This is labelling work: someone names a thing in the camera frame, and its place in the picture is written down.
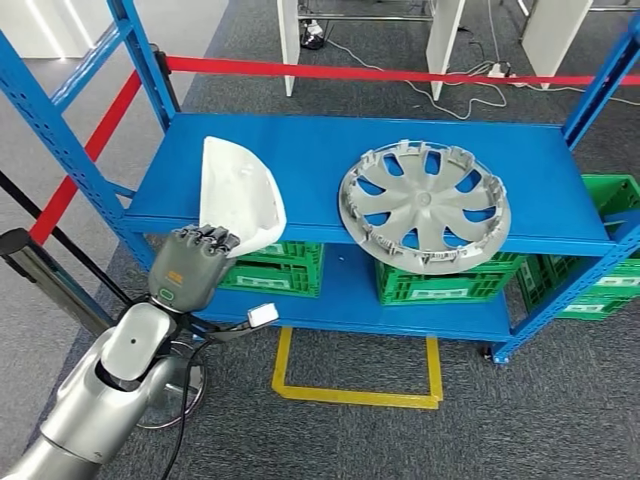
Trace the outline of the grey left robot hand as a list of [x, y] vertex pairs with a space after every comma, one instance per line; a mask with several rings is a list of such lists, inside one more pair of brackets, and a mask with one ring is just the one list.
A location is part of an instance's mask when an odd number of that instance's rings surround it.
[[168, 236], [148, 277], [150, 299], [165, 309], [192, 313], [204, 309], [234, 263], [240, 239], [222, 226], [189, 225]]

